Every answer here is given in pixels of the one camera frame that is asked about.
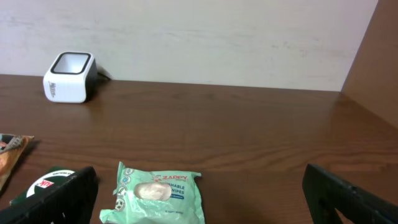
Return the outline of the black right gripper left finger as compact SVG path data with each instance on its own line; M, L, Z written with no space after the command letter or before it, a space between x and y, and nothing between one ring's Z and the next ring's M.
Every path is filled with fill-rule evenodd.
M1 210L1 223L89 223L98 185L93 167L78 170L43 192Z

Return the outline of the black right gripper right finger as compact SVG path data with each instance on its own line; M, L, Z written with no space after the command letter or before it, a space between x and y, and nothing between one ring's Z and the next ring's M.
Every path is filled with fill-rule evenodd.
M316 164L306 166L302 188L316 224L341 223L339 213L353 223L397 223L396 205Z

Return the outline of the dark green round-logo packet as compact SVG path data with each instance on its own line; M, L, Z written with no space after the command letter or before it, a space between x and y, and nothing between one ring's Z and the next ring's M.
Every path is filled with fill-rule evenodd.
M71 169L59 166L52 167L47 171L46 174L33 182L27 190L18 195L15 199L11 200L9 202L10 206L23 202L28 197L42 192L47 187L50 187L53 184L59 183L61 180L68 177L69 175L72 175L73 173L75 173L75 171Z

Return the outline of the green wet wipes pack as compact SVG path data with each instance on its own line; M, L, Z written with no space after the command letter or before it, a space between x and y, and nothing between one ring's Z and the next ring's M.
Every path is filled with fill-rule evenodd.
M113 209L100 211L102 223L205 224L199 172L143 171L118 165Z

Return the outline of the yellow snack bag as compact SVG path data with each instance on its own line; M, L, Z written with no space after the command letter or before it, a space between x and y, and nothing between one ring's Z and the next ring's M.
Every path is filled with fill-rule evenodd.
M1 134L1 189L33 136Z

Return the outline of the white barcode scanner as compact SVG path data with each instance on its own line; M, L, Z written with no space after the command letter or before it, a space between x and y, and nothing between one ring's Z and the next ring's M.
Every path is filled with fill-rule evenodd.
M84 103L94 93L96 60L89 52L62 52L43 77L46 98L55 103Z

